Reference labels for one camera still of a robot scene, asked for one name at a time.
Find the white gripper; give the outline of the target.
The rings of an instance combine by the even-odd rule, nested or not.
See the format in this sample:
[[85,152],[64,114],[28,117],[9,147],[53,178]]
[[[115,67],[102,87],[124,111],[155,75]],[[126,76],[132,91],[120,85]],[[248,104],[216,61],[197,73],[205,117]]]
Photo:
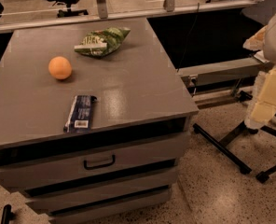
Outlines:
[[[269,20],[265,32],[264,56],[276,63],[276,13]],[[260,129],[276,114],[276,65],[267,73],[260,71],[255,79],[253,98],[250,101],[244,123],[247,128]]]

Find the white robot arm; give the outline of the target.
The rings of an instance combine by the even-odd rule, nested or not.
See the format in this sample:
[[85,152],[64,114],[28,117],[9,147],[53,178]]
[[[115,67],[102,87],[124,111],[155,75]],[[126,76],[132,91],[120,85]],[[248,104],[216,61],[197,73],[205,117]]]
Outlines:
[[247,128],[260,129],[276,114],[276,0],[265,0],[245,8],[242,13],[263,24],[243,47],[260,51],[263,58],[273,64],[268,72],[258,73],[244,120]]

